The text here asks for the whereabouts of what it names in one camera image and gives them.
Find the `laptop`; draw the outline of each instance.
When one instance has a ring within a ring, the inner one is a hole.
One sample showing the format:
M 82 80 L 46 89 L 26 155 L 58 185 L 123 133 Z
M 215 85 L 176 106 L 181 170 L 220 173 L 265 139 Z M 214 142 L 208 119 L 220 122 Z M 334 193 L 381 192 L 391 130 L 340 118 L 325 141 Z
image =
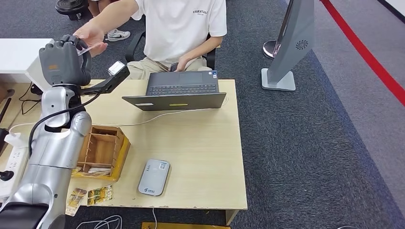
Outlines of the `laptop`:
M 143 111 L 220 108 L 217 71 L 151 73 L 145 96 L 124 96 Z

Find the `sneaker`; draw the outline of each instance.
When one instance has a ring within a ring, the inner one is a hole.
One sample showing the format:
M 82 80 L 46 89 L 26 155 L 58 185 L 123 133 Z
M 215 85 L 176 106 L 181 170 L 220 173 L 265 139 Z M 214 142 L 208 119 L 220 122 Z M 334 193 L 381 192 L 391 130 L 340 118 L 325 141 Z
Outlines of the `sneaker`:
M 116 42 L 120 40 L 124 40 L 131 35 L 129 31 L 119 31 L 117 29 L 111 30 L 107 33 L 107 41 Z

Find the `white power bank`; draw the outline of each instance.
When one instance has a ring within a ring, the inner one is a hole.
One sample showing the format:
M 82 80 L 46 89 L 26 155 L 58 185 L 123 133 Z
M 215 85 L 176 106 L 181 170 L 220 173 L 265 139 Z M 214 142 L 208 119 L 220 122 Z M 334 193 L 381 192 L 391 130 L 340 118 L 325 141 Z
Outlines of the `white power bank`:
M 169 168 L 170 163 L 167 161 L 149 159 L 139 182 L 139 192 L 152 196 L 161 195 Z

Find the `laptop keyboard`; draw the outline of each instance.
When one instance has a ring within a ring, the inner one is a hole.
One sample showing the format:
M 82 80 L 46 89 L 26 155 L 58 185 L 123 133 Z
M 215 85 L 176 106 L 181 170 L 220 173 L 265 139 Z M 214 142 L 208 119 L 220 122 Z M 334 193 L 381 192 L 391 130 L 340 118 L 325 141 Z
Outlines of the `laptop keyboard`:
M 203 93 L 215 93 L 216 91 L 217 90 L 215 84 L 149 87 L 149 95 L 203 94 Z

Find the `white cable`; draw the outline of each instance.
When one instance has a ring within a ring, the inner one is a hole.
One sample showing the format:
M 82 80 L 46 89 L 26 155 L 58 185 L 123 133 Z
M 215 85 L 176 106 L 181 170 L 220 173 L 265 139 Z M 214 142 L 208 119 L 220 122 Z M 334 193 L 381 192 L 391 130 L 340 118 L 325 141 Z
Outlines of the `white cable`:
M 225 106 L 228 103 L 228 96 L 225 98 L 225 102 L 222 104 L 222 106 Z M 135 125 L 141 125 L 141 124 L 145 124 L 148 122 L 151 122 L 159 117 L 165 116 L 165 115 L 174 115 L 174 114 L 180 114 L 183 112 L 189 112 L 189 111 L 205 111 L 205 110 L 211 110 L 213 108 L 205 108 L 205 109 L 195 109 L 195 110 L 184 110 L 184 111 L 177 111 L 177 112 L 170 112 L 170 113 L 164 113 L 164 114 L 160 114 L 156 117 L 153 117 L 145 122 L 141 122 L 141 123 L 136 123 L 136 124 L 118 124 L 118 125 L 114 125 L 114 124 L 97 124 L 94 123 L 95 125 L 100 125 L 100 126 L 114 126 L 114 127 L 121 127 L 121 126 L 135 126 Z
M 155 229 L 157 229 L 158 228 L 158 220 L 156 219 L 155 208 L 152 208 L 152 213 L 153 213 L 153 217 L 155 218 Z
M 117 217 L 117 219 L 107 221 L 107 219 L 110 219 L 110 218 L 112 218 L 112 217 Z M 76 229 L 79 229 L 80 226 L 82 226 L 83 224 L 88 224 L 88 223 L 97 223 L 97 225 L 94 227 L 94 229 L 99 229 L 99 228 L 101 228 L 101 227 L 104 226 L 104 225 L 107 225 L 107 228 L 110 229 L 110 225 L 109 225 L 109 224 L 112 223 L 112 222 L 115 222 L 115 221 L 118 221 L 118 224 L 117 224 L 117 226 L 115 227 L 115 229 L 118 229 L 118 227 L 119 227 L 119 229 L 122 229 L 122 217 L 119 216 L 119 215 L 109 216 L 109 217 L 107 217 L 107 218 L 105 218 L 105 219 L 103 219 L 103 220 L 94 220 L 94 221 L 88 221 L 88 222 L 81 222 L 81 223 L 79 224 L 79 226 L 76 227 Z
M 23 123 L 23 124 L 15 125 L 15 126 L 13 126 L 13 127 L 11 127 L 11 128 L 9 129 L 9 133 L 13 134 L 13 132 L 11 132 L 11 130 L 14 129 L 15 127 L 22 126 L 22 125 L 34 125 L 34 124 L 35 124 L 35 123 Z
M 357 227 L 353 227 L 353 226 L 343 226 L 343 227 L 340 227 L 338 229 L 350 229 L 350 228 L 358 229 Z

